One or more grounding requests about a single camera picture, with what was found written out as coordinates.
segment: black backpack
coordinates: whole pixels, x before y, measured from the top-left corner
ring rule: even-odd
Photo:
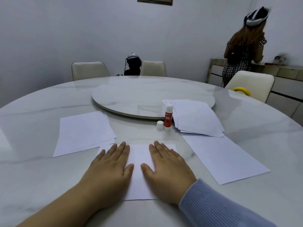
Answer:
[[[227,62],[231,65],[239,64],[243,57],[243,46],[235,45],[229,52]]]

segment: chair backrest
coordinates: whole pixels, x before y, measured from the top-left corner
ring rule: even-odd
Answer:
[[[140,76],[167,77],[165,63],[162,61],[143,61]]]
[[[105,64],[100,61],[76,62],[71,65],[71,69],[74,81],[109,76]]]
[[[250,92],[252,98],[266,103],[274,82],[275,78],[272,75],[239,71],[225,88],[234,90],[236,87],[244,87]]]

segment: sweater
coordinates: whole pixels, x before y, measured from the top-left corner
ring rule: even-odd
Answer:
[[[194,226],[276,227],[255,212],[219,194],[201,179],[187,190],[179,209]]]

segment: black and white dress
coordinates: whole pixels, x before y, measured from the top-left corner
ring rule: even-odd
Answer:
[[[263,39],[259,42],[259,47],[262,45],[265,45],[267,43],[267,40],[263,37]],[[224,87],[229,83],[229,81],[233,78],[233,76],[238,71],[250,71],[252,60],[250,57],[252,57],[251,49],[249,47],[246,48],[246,50],[243,52],[243,57],[240,61],[240,63],[231,65],[226,61],[226,65],[224,66],[222,77],[223,77],[223,84]]]

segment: white marble tabletop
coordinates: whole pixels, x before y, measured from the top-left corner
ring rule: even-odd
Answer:
[[[186,80],[150,76],[110,77],[93,91],[94,102],[108,111],[142,119],[164,119],[163,99],[190,99],[214,106],[212,94]]]
[[[70,187],[98,149],[53,158],[61,117],[100,110],[94,88],[110,78],[80,80],[24,96],[0,109],[0,226],[11,227]],[[176,144],[198,178],[278,226],[303,226],[303,128],[274,108],[245,95],[183,80],[215,97],[213,110],[225,135],[270,173],[219,186],[181,135],[158,132],[156,122],[108,112],[116,142]],[[188,226],[180,211],[158,200],[125,201],[97,213],[88,226]]]

